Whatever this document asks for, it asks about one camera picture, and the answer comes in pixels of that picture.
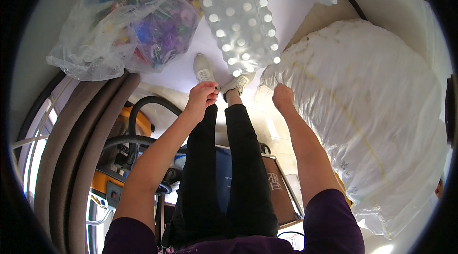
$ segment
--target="white sneaker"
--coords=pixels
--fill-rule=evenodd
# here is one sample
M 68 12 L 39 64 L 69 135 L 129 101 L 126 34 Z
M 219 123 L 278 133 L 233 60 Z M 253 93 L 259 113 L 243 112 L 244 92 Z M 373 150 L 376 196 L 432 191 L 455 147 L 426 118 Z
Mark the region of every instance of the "white sneaker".
M 198 53 L 194 59 L 194 74 L 200 82 L 216 82 L 210 61 Z
M 227 83 L 226 85 L 221 87 L 221 93 L 223 93 L 223 98 L 226 101 L 226 93 L 229 90 L 237 89 L 239 91 L 239 95 L 242 95 L 243 89 L 248 86 L 248 84 L 255 78 L 256 72 L 251 72 L 248 74 L 242 74 L 232 81 Z

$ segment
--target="leg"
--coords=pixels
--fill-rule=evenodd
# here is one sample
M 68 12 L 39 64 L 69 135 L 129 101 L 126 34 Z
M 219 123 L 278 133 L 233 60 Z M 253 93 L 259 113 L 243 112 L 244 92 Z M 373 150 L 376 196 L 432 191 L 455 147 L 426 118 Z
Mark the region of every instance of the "leg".
M 216 105 L 209 106 L 203 120 L 188 138 L 186 164 L 178 190 L 169 240 L 174 247 L 221 235 L 221 211 L 216 192 L 217 111 Z
M 238 235 L 277 236 L 266 168 L 257 136 L 237 89 L 226 92 L 225 110 L 232 154 L 232 184 L 226 215 Z

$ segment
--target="right hand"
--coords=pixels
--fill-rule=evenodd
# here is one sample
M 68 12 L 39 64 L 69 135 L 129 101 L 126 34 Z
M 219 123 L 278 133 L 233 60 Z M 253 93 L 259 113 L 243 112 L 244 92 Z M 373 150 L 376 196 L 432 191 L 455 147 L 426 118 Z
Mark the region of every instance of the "right hand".
M 196 125 L 203 120 L 207 107 L 216 102 L 217 85 L 215 82 L 200 82 L 189 91 L 189 100 L 183 113 L 188 114 Z
M 294 92 L 291 88 L 283 84 L 278 84 L 273 91 L 272 96 L 275 108 L 281 113 L 285 108 L 294 108 Z

